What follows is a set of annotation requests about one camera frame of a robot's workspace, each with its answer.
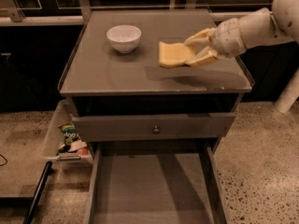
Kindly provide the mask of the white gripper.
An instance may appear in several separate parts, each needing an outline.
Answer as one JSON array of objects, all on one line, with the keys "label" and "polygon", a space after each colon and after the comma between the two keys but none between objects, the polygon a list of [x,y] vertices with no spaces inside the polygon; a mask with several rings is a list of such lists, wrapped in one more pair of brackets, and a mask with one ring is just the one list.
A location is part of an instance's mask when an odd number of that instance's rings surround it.
[{"label": "white gripper", "polygon": [[217,28],[206,28],[190,37],[184,44],[190,45],[206,45],[194,57],[187,60],[185,63],[188,66],[196,67],[215,63],[221,56],[232,58],[246,51],[246,47],[241,37],[239,19],[232,18],[228,21],[223,21]]}]

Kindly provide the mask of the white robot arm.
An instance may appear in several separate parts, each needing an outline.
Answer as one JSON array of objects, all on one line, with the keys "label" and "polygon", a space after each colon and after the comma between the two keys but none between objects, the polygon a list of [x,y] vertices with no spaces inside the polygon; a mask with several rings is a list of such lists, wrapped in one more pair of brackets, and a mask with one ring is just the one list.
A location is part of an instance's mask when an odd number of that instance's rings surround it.
[{"label": "white robot arm", "polygon": [[233,58],[247,49],[291,41],[299,43],[299,0],[273,0],[271,9],[261,8],[188,37],[185,45],[206,47],[185,63],[200,66]]}]

